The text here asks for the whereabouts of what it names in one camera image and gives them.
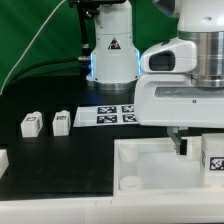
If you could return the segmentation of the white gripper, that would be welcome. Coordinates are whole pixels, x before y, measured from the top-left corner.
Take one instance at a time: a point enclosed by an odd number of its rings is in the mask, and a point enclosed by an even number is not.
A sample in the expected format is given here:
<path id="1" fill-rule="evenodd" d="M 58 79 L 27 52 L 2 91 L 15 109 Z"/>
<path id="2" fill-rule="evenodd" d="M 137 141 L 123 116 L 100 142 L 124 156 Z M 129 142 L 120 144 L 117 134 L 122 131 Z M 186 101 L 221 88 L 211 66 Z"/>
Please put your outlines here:
<path id="1" fill-rule="evenodd" d="M 193 73 L 195 43 L 173 38 L 157 44 L 143 53 L 140 65 L 135 117 L 144 126 L 167 126 L 177 154 L 178 127 L 224 128 L 224 77 Z"/>

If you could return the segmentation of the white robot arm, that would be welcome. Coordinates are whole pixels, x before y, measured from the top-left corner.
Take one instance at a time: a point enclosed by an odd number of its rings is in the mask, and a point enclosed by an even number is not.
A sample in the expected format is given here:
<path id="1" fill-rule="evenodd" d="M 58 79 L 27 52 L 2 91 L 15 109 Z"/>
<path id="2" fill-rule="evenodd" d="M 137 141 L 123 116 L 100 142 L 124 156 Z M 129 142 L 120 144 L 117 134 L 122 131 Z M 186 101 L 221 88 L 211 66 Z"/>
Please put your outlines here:
<path id="1" fill-rule="evenodd" d="M 88 83 L 134 87 L 143 126 L 224 128 L 224 0 L 152 0 L 178 19 L 174 38 L 140 53 L 132 41 L 129 0 L 94 0 L 97 44 Z"/>

